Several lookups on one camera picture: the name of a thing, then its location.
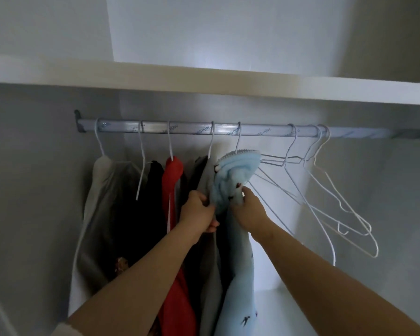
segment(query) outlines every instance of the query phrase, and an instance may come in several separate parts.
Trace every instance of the white shelf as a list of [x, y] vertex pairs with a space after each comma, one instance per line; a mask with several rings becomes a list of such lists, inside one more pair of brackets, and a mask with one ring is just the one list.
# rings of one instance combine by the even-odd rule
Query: white shelf
[[420, 105], [420, 84], [80, 59], [0, 56], [0, 83]]

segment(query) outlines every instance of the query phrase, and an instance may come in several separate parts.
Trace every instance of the person's left arm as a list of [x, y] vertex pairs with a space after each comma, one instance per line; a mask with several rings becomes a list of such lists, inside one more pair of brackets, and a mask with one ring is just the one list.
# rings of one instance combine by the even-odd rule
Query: person's left arm
[[68, 323], [84, 336], [146, 336], [188, 251], [205, 231], [215, 232], [214, 207], [190, 192], [179, 224], [140, 261], [89, 299]]

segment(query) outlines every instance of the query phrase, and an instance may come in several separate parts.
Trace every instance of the forearm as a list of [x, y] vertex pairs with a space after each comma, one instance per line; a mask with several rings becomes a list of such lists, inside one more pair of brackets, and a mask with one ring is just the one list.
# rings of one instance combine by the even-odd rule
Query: forearm
[[320, 336], [420, 335], [420, 326], [271, 221], [252, 237]]
[[68, 322], [84, 336], [146, 336], [195, 239], [193, 230], [178, 224]]

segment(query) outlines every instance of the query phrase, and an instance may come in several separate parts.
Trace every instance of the red garment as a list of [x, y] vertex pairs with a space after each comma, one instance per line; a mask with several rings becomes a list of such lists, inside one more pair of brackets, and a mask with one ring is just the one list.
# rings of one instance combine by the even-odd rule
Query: red garment
[[[184, 173], [184, 165], [179, 158], [173, 161], [168, 158], [165, 172], [162, 177], [162, 208], [171, 229], [176, 226], [175, 185]], [[191, 307], [188, 287], [185, 281], [184, 270], [179, 272], [168, 292], [165, 301], [158, 313], [162, 329], [162, 336], [196, 336], [197, 323], [193, 308]]]

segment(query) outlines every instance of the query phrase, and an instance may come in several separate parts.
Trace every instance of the closet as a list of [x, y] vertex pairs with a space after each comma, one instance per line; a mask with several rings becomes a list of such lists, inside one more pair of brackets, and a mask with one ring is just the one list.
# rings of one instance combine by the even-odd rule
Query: closet
[[[46, 335], [66, 318], [101, 155], [97, 118], [106, 154], [140, 166], [139, 120], [160, 122], [154, 132], [168, 121], [241, 122], [241, 149], [280, 156], [294, 139], [286, 125], [328, 126], [318, 165], [379, 245], [374, 259], [328, 230], [336, 266], [420, 324], [420, 0], [0, 0], [0, 335]], [[171, 145], [189, 170], [211, 135], [179, 127]], [[305, 154], [311, 132], [291, 155]], [[238, 140], [220, 133], [218, 156]], [[164, 163], [167, 135], [142, 137], [147, 160]], [[298, 194], [283, 169], [262, 168]], [[289, 169], [312, 205], [360, 228], [301, 166]], [[332, 261], [307, 210], [251, 182], [298, 240]], [[349, 235], [374, 252], [370, 239]], [[315, 335], [263, 249], [252, 248], [254, 334]]]

